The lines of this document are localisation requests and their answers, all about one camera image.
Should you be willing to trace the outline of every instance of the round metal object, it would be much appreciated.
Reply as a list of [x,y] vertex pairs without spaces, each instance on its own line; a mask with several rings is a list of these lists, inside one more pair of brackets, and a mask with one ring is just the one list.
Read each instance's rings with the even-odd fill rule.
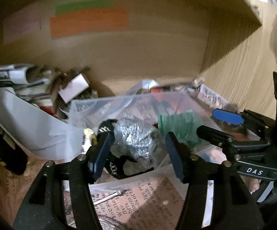
[[83,161],[86,158],[86,155],[80,154],[77,156],[78,160]]
[[190,158],[191,158],[191,160],[193,160],[193,161],[197,161],[197,160],[199,159],[199,156],[193,154],[193,155],[190,156]]
[[223,161],[223,165],[229,168],[232,164],[229,161]]
[[47,162],[45,163],[46,167],[48,167],[48,168],[51,167],[52,164],[53,164],[53,161],[52,161],[52,160],[47,161]]
[[237,155],[234,156],[234,159],[238,161],[238,160],[241,159],[241,156],[239,154],[237,154]]

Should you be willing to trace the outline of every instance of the pink paper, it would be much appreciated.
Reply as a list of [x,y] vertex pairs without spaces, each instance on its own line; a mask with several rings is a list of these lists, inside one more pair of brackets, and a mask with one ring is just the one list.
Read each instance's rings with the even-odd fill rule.
[[34,3],[3,21],[3,44],[9,44],[40,29],[39,5]]

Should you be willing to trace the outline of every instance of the green paper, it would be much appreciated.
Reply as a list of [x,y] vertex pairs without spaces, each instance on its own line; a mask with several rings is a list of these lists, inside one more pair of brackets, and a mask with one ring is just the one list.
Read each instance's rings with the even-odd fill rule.
[[189,148],[198,147],[205,143],[196,134],[197,128],[202,124],[201,117],[192,110],[181,114],[158,116],[158,128],[161,134],[164,136],[172,131],[178,142],[185,144]]
[[55,6],[55,15],[65,14],[72,11],[78,11],[89,8],[106,8],[110,7],[110,0],[82,0],[70,3],[58,4]]

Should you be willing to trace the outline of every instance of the orange paper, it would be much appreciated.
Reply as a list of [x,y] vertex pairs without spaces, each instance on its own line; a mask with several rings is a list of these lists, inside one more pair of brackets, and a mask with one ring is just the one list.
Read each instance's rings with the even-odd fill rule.
[[126,8],[83,9],[50,18],[52,38],[78,35],[84,32],[127,30]]

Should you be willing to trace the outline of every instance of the green scrubber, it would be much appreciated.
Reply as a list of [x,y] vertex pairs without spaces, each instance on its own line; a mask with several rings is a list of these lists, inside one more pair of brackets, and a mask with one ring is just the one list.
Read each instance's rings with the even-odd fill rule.
[[189,148],[198,147],[206,143],[196,134],[197,128],[202,124],[201,117],[192,110],[181,114],[158,116],[158,128],[161,134],[164,136],[172,131],[178,141]]

